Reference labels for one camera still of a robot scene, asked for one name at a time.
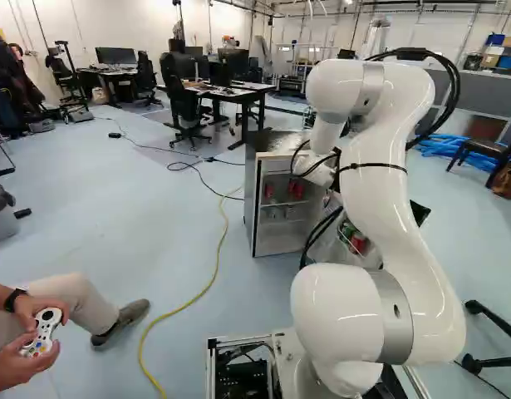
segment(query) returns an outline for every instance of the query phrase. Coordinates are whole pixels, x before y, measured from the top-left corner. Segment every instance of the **shoe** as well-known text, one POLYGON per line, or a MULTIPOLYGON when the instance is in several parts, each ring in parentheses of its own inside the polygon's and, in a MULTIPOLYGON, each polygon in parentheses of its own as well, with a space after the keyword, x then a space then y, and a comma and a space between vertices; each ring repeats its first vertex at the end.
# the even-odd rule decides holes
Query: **shoe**
POLYGON ((144 318, 150 309, 150 301, 148 299, 139 299, 125 305, 119 314, 116 323, 107 332, 101 335, 91 335, 91 345, 94 349, 106 347, 108 342, 113 342, 113 337, 125 328, 139 322, 144 318))

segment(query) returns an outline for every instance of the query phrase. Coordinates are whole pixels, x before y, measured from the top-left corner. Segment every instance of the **person's hand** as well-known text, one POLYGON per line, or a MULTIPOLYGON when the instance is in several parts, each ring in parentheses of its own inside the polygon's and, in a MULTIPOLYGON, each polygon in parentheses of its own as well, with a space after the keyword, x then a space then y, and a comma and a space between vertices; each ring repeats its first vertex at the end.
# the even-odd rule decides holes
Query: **person's hand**
POLYGON ((58 308, 63 312, 61 324, 65 325, 69 319, 69 307, 63 301, 54 298, 31 297, 29 295, 19 295, 14 303, 15 316, 26 329, 27 332, 35 332, 36 314, 46 308, 58 308))
POLYGON ((59 341, 54 341, 50 351, 38 357, 24 357, 19 353, 36 335, 36 332, 27 332, 1 349, 0 391, 30 381, 33 376, 44 372, 56 361, 60 352, 59 341))

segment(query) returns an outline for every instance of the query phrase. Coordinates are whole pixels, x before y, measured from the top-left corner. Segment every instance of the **beige pants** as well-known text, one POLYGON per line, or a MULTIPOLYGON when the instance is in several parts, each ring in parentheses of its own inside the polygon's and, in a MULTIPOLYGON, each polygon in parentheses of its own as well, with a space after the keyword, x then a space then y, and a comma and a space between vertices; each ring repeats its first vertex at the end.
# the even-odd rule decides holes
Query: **beige pants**
MULTIPOLYGON (((30 295, 58 298, 69 305, 70 318, 91 334, 105 333, 119 317, 117 307, 107 302, 82 274, 53 276, 20 286, 30 295)), ((24 333, 17 318, 0 311, 0 348, 24 333)))

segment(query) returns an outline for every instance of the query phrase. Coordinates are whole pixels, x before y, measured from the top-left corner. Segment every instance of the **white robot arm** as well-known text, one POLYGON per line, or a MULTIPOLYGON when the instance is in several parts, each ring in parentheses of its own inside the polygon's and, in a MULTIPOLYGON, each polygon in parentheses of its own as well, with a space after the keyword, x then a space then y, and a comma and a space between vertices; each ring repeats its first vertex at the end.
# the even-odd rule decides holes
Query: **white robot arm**
MULTIPOLYGON (((351 222, 378 248, 383 270, 314 264, 294 279, 294 327, 317 376, 335 394, 367 392, 382 363, 448 362, 463 349, 465 317, 449 280, 422 239, 407 196, 405 144, 435 95, 417 66, 326 60, 307 80, 317 110, 301 173, 331 153, 350 115, 364 129, 340 157, 340 190, 351 222)), ((322 165, 306 177, 334 180, 322 165)))

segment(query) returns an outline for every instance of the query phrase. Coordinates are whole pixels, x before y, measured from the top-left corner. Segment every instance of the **bag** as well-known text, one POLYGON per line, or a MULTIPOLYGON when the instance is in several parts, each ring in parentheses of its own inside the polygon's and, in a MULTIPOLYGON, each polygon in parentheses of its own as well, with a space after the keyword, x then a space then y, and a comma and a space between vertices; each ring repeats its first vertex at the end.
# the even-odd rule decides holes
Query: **bag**
POLYGON ((102 104, 107 104, 107 95, 104 92, 104 89, 101 87, 95 87, 92 89, 92 102, 101 106, 102 104))
POLYGON ((495 176, 491 190, 494 194, 511 200, 511 162, 495 176))

